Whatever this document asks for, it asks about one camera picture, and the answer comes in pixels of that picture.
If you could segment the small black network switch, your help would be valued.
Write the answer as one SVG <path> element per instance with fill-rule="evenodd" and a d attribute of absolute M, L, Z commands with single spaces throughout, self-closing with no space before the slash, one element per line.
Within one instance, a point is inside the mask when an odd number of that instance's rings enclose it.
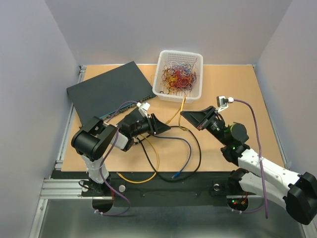
<path fill-rule="evenodd" d="M 127 114 L 118 124 L 133 124 L 143 119 L 144 116 L 140 113 L 139 108 L 135 108 L 133 111 Z"/>

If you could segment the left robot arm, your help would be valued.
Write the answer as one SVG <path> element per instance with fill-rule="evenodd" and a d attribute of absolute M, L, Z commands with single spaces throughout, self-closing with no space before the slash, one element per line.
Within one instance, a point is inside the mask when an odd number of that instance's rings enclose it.
<path fill-rule="evenodd" d="M 171 127 L 161 122 L 155 114 L 143 116 L 133 111 L 126 115 L 117 126 L 103 122 L 98 117 L 91 118 L 73 136 L 71 146 L 81 155 L 89 175 L 89 185 L 98 195 L 106 195 L 110 191 L 109 172 L 104 165 L 104 153 L 108 146 L 116 147 L 124 152 L 134 144 L 134 138 L 143 133 L 158 135 Z"/>

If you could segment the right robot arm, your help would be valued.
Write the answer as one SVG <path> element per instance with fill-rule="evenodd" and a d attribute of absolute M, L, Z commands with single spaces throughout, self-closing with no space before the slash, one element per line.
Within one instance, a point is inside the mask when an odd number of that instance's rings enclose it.
<path fill-rule="evenodd" d="M 241 123 L 226 125 L 215 107 L 202 111 L 180 113 L 197 130 L 206 129 L 223 147 L 226 161 L 235 164 L 241 174 L 228 181 L 233 193 L 247 191 L 262 195 L 284 208 L 297 222 L 308 225 L 317 215 L 317 179 L 305 172 L 299 174 L 260 157 L 250 148 L 245 126 Z"/>

